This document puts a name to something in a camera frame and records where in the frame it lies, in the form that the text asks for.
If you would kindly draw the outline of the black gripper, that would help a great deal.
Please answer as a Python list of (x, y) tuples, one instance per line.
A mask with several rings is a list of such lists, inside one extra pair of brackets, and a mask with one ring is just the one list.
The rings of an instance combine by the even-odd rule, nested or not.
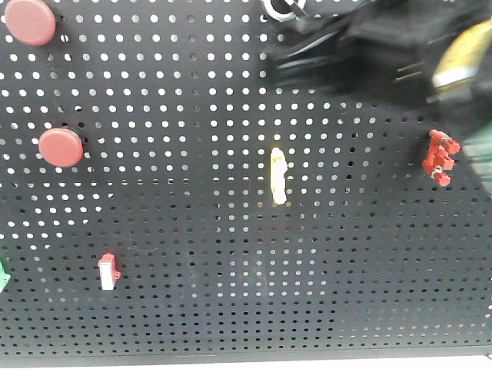
[(266, 52), (267, 73), (278, 87), (426, 105), (438, 100), (445, 51), (478, 23), (479, 1), (365, 1), (285, 22), (284, 42)]

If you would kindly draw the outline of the robot arm yellow black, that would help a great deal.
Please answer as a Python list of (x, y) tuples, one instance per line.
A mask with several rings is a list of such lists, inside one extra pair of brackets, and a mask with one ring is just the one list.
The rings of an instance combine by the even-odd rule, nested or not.
[(451, 121), (491, 116), (489, 1), (365, 1), (279, 29), (267, 50), (278, 86), (317, 88), (406, 108), (432, 107)]

